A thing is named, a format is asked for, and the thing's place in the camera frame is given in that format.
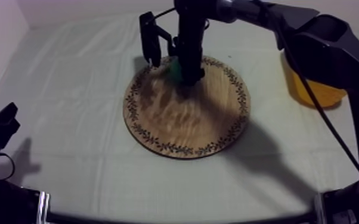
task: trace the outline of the yellow bowl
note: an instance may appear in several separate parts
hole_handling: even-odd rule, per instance
[[[303,105],[314,107],[312,99],[303,86],[301,79],[299,78],[298,74],[289,66],[283,53],[281,54],[281,62],[284,68],[284,74],[291,97]],[[317,101],[323,108],[336,106],[346,95],[346,91],[343,89],[337,89],[311,80],[308,80],[308,84],[316,96]]]

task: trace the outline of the wooden board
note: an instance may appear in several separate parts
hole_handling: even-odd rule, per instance
[[[129,84],[123,116],[134,138],[173,158],[200,158],[229,146],[247,125],[250,96],[242,78],[220,61],[203,57],[205,77],[192,87],[170,81],[171,58],[146,67]]]

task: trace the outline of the white table surface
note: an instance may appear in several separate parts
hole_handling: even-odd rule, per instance
[[[158,24],[176,35],[178,16]],[[124,91],[145,65],[138,14],[30,31],[0,82],[0,109],[14,101],[21,123],[5,149],[12,181],[49,192],[52,211],[183,223],[298,214],[317,192],[357,180],[319,114],[289,96],[271,32],[211,21],[203,47],[246,83],[250,126],[226,151],[179,161],[140,146],[122,118]],[[348,99],[327,115],[356,156]],[[0,158],[0,176],[8,169]]]

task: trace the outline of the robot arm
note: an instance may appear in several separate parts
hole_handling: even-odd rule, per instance
[[[206,19],[225,23],[241,19],[272,30],[277,37],[278,49],[283,49],[284,43],[278,38],[265,10],[268,8],[292,50],[285,50],[286,57],[292,54],[297,64],[288,60],[290,66],[294,70],[297,66],[307,79],[348,91],[359,150],[359,40],[349,24],[331,15],[319,15],[318,11],[309,8],[272,3],[263,3],[265,7],[261,7],[260,4],[253,0],[174,0],[179,29],[174,46],[169,45],[175,48],[169,55],[178,56],[183,85],[193,86],[205,75],[200,62]],[[146,33],[153,35],[141,28],[143,45],[148,44]],[[160,61],[158,55],[159,58],[152,58],[152,61]]]

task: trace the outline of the black cable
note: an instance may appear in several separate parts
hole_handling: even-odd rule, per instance
[[[206,19],[205,30],[207,30],[209,27],[210,27],[210,21]]]
[[[166,10],[166,11],[160,13],[160,14],[155,15],[155,16],[154,16],[153,18],[151,18],[148,22],[146,22],[145,25],[148,25],[148,24],[151,23],[152,21],[155,21],[157,18],[159,18],[159,17],[161,17],[161,16],[163,16],[163,15],[165,15],[165,14],[167,14],[167,13],[171,13],[171,12],[174,11],[174,10],[175,10],[175,8],[170,8],[169,10]]]
[[[284,45],[284,49],[289,53],[288,56],[289,56],[289,59],[291,60],[291,63],[295,67],[294,68],[295,72],[298,74],[299,78],[301,79],[302,84],[304,85],[306,91],[308,92],[310,98],[312,99],[314,106],[316,107],[317,111],[320,113],[320,116],[323,118],[325,124],[330,129],[330,131],[334,135],[335,139],[337,139],[337,141],[341,145],[342,149],[345,151],[346,155],[348,156],[348,158],[350,159],[352,164],[355,166],[355,168],[359,172],[359,163],[357,162],[355,157],[352,155],[351,150],[349,150],[348,146],[343,141],[343,139],[338,134],[337,130],[335,129],[335,127],[333,126],[333,124],[331,123],[331,121],[329,120],[327,115],[325,114],[323,108],[321,107],[320,103],[317,101],[316,96],[314,95],[312,89],[310,88],[306,78],[302,75],[301,70],[300,70],[298,64],[296,63],[296,60],[292,55],[292,52],[291,52],[290,47],[289,47],[289,45],[287,43],[287,40],[286,40],[286,38],[284,36],[284,33],[283,33],[281,27],[278,25],[277,19],[273,15],[273,12],[271,12],[268,9],[268,7],[263,2],[261,2],[260,0],[254,0],[254,1],[267,12],[267,14],[269,16],[269,19],[272,22],[275,31],[277,32],[278,37],[280,38],[280,40],[282,41],[282,43]]]
[[[16,172],[16,164],[14,163],[14,160],[9,155],[7,155],[6,153],[0,153],[0,156],[7,157],[10,160],[11,165],[13,167],[11,169],[11,173],[10,173],[9,176],[7,176],[6,178],[0,179],[0,181],[5,181],[5,180],[9,179],[10,177],[12,177],[15,174],[15,172]]]

